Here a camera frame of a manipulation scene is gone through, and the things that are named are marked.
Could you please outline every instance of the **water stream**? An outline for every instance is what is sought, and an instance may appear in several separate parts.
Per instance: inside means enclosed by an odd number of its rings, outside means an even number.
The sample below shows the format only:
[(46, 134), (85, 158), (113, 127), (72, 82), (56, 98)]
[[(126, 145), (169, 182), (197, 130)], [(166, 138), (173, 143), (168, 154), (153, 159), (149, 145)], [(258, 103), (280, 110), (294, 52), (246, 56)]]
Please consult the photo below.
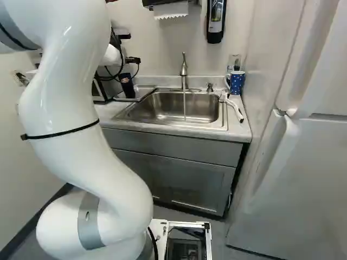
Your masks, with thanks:
[(187, 121), (187, 112), (185, 108), (185, 88), (187, 86), (187, 79), (185, 77), (182, 78), (182, 86), (183, 86), (183, 113), (184, 113), (184, 122)]

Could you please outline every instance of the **refrigerator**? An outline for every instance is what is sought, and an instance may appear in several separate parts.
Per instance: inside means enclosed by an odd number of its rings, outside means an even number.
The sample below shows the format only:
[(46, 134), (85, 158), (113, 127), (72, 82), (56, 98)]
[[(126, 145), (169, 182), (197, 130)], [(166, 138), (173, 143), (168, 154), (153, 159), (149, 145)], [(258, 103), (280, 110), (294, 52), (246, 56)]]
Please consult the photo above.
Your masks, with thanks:
[(253, 133), (227, 245), (347, 259), (347, 0), (257, 0), (243, 103)]

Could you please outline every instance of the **paper towel dispenser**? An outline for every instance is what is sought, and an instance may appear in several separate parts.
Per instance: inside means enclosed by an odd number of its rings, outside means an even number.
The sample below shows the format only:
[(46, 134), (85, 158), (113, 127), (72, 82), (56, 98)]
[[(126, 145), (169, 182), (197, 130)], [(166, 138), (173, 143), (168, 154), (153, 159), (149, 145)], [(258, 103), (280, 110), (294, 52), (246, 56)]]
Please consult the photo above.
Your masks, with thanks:
[[(176, 3), (176, 2), (182, 2), (182, 0), (142, 0), (143, 6), (147, 8), (152, 7), (154, 5), (169, 4), (169, 3)], [(199, 3), (198, 0), (188, 0), (188, 2)]]

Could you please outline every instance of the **gray band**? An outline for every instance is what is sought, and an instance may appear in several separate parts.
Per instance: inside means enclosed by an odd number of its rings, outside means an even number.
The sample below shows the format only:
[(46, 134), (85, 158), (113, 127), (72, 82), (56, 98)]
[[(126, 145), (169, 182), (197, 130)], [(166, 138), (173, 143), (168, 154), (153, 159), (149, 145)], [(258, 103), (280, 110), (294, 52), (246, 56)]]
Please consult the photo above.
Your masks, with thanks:
[(87, 192), (78, 212), (78, 236), (86, 250), (94, 250), (105, 246), (101, 241), (98, 229), (99, 201), (98, 197)]
[(2, 0), (0, 0), (0, 41), (13, 50), (37, 50), (41, 48), (21, 32)]
[(146, 236), (145, 246), (143, 247), (141, 254), (139, 255), (139, 257), (136, 260), (148, 260), (148, 259), (150, 259), (151, 255), (152, 255), (152, 252), (153, 252), (152, 240), (151, 240), (151, 237), (148, 235), (147, 232), (146, 232), (146, 234), (147, 234), (147, 236)]

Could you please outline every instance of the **paper towel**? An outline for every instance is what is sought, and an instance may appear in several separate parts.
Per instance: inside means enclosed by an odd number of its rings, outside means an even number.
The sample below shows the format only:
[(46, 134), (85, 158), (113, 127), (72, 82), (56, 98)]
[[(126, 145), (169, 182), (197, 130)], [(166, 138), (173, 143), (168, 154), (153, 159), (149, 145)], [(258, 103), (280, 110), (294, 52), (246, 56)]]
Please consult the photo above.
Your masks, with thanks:
[(153, 6), (154, 18), (156, 20), (183, 17), (188, 15), (188, 0), (170, 4), (159, 4)]

